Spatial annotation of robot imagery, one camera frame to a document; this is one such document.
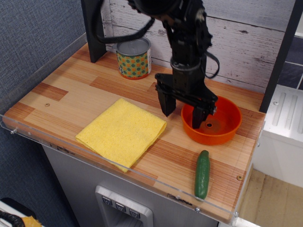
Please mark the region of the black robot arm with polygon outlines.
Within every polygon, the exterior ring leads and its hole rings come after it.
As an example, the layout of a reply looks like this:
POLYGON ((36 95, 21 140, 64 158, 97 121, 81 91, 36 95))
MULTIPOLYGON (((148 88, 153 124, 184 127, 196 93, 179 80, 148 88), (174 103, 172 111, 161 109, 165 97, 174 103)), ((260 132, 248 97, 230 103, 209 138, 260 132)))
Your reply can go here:
POLYGON ((206 60, 218 59, 208 52, 212 35, 206 25, 201 0, 130 0, 129 5, 162 22, 172 49, 172 74, 157 73, 156 90, 162 112, 169 116, 182 101, 194 108, 192 128, 198 129, 216 112, 218 97, 205 85, 206 60))

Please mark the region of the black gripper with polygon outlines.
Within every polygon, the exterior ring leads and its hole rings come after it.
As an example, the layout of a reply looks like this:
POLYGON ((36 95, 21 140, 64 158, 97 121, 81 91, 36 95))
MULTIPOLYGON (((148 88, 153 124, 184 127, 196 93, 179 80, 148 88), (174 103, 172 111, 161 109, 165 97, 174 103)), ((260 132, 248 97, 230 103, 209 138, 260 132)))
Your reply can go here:
POLYGON ((209 114, 215 114, 218 97, 205 85, 201 63, 184 65, 171 61, 171 66, 171 74, 155 75, 161 110, 168 117, 176 109, 177 100, 193 106, 192 128, 198 129, 209 114))

